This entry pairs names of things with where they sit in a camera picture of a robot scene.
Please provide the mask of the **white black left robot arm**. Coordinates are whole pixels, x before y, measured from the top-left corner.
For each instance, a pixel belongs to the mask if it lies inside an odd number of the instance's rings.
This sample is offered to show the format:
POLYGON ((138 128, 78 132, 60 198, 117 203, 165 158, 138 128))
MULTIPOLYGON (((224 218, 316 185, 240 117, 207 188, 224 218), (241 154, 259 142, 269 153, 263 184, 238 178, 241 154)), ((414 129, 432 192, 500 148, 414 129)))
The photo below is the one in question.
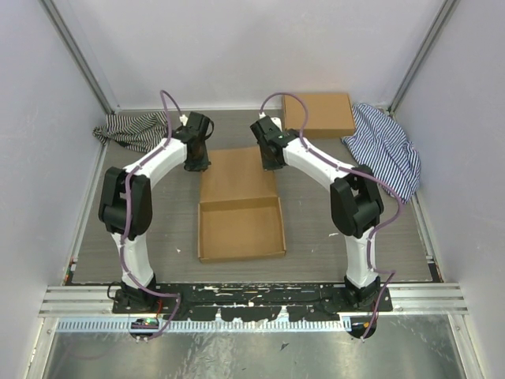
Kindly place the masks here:
POLYGON ((181 125, 148 153, 123 168, 110 167, 103 179, 99 220, 113 238, 122 268, 120 289, 114 301, 128 310, 153 311, 159 301, 176 295, 156 290, 148 257, 147 231, 152 223, 152 190, 175 167, 203 172, 211 165, 206 146, 214 122, 191 112, 179 117, 181 125))

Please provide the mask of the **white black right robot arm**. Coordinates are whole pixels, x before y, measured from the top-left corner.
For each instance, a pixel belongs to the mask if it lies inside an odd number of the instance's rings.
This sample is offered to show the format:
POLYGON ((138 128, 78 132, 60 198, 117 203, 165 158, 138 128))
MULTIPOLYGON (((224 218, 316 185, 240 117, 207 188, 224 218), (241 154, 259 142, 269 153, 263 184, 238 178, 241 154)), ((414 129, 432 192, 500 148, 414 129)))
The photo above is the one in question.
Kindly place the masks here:
POLYGON ((367 310, 380 291, 374 271, 375 238, 384 206, 369 167, 344 163, 302 137, 294 129, 282 129, 279 118, 261 113, 250 129, 260 148, 263 169, 294 167, 325 188, 330 195, 331 219, 345 236, 347 270, 343 297, 356 311, 367 310))

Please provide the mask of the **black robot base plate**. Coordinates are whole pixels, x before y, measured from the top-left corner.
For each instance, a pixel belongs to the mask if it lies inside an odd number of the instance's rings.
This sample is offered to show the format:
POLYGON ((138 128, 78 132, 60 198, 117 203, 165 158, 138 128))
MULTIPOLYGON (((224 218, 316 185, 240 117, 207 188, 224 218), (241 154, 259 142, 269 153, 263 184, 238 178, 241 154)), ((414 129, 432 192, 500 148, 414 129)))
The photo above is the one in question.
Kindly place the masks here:
POLYGON ((180 304, 143 291, 130 298, 123 287, 107 297, 115 314, 156 313, 164 320, 173 314, 176 321, 274 321, 282 311, 290 322, 337 321, 341 313, 372 312, 375 306, 393 310, 389 291, 356 303, 340 283, 162 283, 155 290, 178 295, 180 304))

